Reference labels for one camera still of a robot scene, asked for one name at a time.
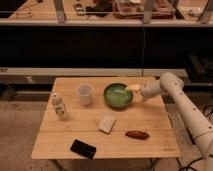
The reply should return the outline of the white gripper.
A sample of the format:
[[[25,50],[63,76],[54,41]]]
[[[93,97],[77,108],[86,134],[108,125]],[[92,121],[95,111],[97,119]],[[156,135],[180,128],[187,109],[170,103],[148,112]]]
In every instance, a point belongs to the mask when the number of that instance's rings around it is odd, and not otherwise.
[[[145,103],[149,98],[153,98],[161,93],[161,85],[159,80],[147,82],[140,86],[140,84],[128,85],[128,91],[139,91],[142,95],[141,103]]]

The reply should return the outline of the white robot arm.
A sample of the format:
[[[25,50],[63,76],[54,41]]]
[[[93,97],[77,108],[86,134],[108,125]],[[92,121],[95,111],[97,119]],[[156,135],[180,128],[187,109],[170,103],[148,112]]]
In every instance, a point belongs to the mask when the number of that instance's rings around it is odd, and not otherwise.
[[[205,160],[204,171],[213,171],[213,125],[183,91],[184,82],[174,73],[163,73],[158,80],[131,84],[128,91],[139,92],[145,102],[166,92],[176,104],[183,121]]]

